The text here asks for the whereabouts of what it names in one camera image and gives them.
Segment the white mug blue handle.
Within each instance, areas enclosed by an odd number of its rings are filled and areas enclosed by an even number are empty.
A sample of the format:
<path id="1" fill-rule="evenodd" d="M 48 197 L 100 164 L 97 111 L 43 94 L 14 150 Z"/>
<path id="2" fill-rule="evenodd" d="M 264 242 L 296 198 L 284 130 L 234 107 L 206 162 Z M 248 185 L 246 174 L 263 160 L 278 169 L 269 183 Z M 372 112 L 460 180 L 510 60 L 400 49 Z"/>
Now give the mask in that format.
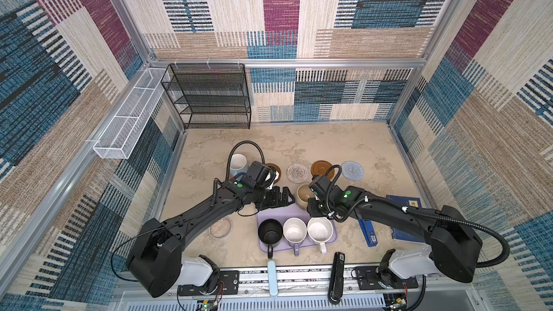
<path id="1" fill-rule="evenodd" d="M 237 174 L 247 172 L 248 168 L 248 161 L 245 155 L 235 153 L 231 156 L 230 175 L 232 177 L 236 176 Z"/>

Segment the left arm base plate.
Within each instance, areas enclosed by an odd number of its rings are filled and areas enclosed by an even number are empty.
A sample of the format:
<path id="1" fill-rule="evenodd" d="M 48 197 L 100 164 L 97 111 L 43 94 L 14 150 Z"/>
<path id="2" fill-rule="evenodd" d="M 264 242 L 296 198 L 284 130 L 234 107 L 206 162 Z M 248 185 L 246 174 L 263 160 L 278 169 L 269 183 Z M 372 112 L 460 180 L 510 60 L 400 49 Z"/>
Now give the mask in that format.
<path id="1" fill-rule="evenodd" d="M 239 270 L 223 270 L 220 272 L 213 272 L 202 286 L 194 285 L 181 285 L 177 288 L 177 295 L 179 297 L 192 297 L 192 296 L 216 296 L 221 290 L 224 295 L 237 295 L 238 284 L 240 282 Z"/>

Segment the beige ceramic mug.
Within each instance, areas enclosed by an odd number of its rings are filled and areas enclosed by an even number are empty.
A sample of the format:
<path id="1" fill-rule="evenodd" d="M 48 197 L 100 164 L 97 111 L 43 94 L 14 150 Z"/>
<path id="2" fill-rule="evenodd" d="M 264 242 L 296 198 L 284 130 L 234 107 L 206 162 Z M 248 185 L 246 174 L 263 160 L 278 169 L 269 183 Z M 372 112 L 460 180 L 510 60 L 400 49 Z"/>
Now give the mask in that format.
<path id="1" fill-rule="evenodd" d="M 315 194 L 310 189 L 309 184 L 302 184 L 298 187 L 295 195 L 296 204 L 303 210 L 307 210 L 308 202 L 314 198 Z"/>

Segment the light brown wooden coaster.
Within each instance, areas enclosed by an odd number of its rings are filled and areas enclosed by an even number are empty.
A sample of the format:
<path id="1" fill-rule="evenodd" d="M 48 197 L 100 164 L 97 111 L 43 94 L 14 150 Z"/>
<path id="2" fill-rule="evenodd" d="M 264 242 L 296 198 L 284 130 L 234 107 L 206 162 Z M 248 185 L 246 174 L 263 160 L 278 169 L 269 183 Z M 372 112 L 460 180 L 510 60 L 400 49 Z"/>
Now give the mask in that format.
<path id="1" fill-rule="evenodd" d="M 327 176 L 329 180 L 332 180 L 335 176 L 335 170 L 332 168 L 332 164 L 324 160 L 314 162 L 310 167 L 310 172 L 313 177 L 324 175 Z"/>

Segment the dark brown wooden coaster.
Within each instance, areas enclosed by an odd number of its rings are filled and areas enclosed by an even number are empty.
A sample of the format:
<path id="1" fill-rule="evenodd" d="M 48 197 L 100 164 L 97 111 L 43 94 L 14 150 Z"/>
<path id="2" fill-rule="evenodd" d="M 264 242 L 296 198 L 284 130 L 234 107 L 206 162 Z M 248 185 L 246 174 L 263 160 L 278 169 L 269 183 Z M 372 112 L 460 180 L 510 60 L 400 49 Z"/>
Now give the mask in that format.
<path id="1" fill-rule="evenodd" d="M 276 164 L 269 163 L 266 165 L 269 168 L 269 173 L 266 177 L 266 181 L 273 181 L 274 183 L 277 183 L 282 176 L 281 169 Z"/>

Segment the multicolour woven round coaster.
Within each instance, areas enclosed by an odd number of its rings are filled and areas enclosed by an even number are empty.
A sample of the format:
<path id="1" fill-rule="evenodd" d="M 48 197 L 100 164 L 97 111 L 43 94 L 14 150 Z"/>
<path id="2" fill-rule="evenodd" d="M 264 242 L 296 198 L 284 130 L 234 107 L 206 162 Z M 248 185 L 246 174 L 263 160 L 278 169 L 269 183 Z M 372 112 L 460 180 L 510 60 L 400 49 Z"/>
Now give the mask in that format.
<path id="1" fill-rule="evenodd" d="M 302 184 L 309 180 L 310 170 L 302 164 L 291 164 L 287 168 L 287 178 L 294 184 Z"/>

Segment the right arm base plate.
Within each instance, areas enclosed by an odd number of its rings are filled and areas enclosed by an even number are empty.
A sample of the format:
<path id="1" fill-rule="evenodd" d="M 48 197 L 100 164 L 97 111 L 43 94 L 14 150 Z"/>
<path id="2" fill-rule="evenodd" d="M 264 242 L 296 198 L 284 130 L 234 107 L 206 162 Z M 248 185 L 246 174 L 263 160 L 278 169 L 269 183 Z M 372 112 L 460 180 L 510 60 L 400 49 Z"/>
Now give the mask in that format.
<path id="1" fill-rule="evenodd" d="M 380 269 L 378 266 L 356 266 L 352 269 L 351 276 L 361 290 L 419 288 L 415 277 L 401 279 L 390 269 Z"/>

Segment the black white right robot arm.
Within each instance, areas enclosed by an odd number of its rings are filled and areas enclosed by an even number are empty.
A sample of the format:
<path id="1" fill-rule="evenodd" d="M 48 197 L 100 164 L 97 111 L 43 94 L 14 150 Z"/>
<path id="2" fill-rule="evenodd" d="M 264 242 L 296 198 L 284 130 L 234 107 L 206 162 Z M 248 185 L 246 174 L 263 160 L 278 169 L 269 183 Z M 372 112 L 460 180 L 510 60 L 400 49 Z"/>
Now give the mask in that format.
<path id="1" fill-rule="evenodd" d="M 475 270 L 497 266 L 511 254 L 508 241 L 498 232 L 465 220 L 460 212 L 449 206 L 440 210 L 401 205 L 358 187 L 309 185 L 315 197 L 308 201 L 311 217 L 327 217 L 342 223 L 350 217 L 382 223 L 424 241 L 430 269 L 421 275 L 440 273 L 457 282 L 470 283 Z M 483 242 L 477 231 L 487 233 L 501 245 L 494 259 L 479 262 Z"/>

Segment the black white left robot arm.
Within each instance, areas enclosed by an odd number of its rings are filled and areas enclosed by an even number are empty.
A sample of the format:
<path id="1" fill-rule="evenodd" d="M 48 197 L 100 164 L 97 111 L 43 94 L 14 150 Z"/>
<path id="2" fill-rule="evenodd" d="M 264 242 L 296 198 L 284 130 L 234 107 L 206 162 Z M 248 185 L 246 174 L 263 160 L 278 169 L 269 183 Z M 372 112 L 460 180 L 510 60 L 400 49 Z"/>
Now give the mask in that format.
<path id="1" fill-rule="evenodd" d="M 213 194 L 200 204 L 163 222 L 150 219 L 143 225 L 128 255 L 128 270 L 154 298 L 174 286 L 195 286 L 205 294 L 216 291 L 220 278 L 215 263 L 200 255 L 192 263 L 207 271 L 195 272 L 181 261 L 182 252 L 217 221 L 251 203 L 262 211 L 287 207 L 295 199 L 288 187 L 266 189 L 246 177 L 214 180 Z"/>

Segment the blue-grey woven round coaster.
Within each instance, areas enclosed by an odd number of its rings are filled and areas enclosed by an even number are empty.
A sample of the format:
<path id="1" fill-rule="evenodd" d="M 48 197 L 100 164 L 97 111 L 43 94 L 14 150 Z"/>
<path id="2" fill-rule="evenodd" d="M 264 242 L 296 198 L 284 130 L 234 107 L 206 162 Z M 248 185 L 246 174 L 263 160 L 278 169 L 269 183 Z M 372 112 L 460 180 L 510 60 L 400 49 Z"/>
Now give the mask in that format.
<path id="1" fill-rule="evenodd" d="M 361 181 L 364 178 L 364 168 L 355 161 L 345 161 L 341 165 L 342 176 L 350 181 Z"/>

